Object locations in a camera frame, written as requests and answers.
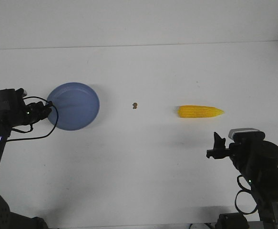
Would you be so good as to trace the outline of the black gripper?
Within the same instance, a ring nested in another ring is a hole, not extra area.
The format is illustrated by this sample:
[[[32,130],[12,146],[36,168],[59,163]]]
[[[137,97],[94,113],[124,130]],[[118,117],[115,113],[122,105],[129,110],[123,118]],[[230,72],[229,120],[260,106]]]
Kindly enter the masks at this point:
[[[46,105],[43,102],[22,104],[23,121],[22,125],[32,125],[45,119],[52,112],[53,103],[49,101]]]
[[[214,132],[214,146],[212,150],[206,151],[206,157],[223,159],[229,156],[233,165],[243,165],[246,162],[245,146],[244,143],[230,143],[229,149],[226,149],[226,139]]]

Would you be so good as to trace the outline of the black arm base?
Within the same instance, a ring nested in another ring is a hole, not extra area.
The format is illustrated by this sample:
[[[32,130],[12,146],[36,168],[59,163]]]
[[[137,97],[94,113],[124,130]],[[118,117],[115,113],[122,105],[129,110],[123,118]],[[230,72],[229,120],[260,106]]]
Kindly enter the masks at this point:
[[[248,229],[247,219],[241,213],[220,214],[215,224],[216,229]]]

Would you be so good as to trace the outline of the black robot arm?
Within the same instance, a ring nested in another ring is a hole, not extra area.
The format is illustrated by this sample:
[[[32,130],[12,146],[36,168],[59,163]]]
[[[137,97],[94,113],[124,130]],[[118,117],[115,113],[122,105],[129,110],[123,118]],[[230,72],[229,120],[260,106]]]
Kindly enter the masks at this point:
[[[254,128],[232,129],[228,137],[232,143],[226,147],[225,138],[214,133],[213,149],[206,157],[229,157],[239,171],[239,193],[248,193],[256,206],[265,229],[278,229],[278,146],[265,140],[265,133]]]
[[[17,126],[32,126],[49,116],[54,105],[44,101],[25,104],[23,99],[0,101],[0,161],[10,134]],[[29,218],[10,210],[8,203],[0,196],[0,229],[46,229],[43,218]]]

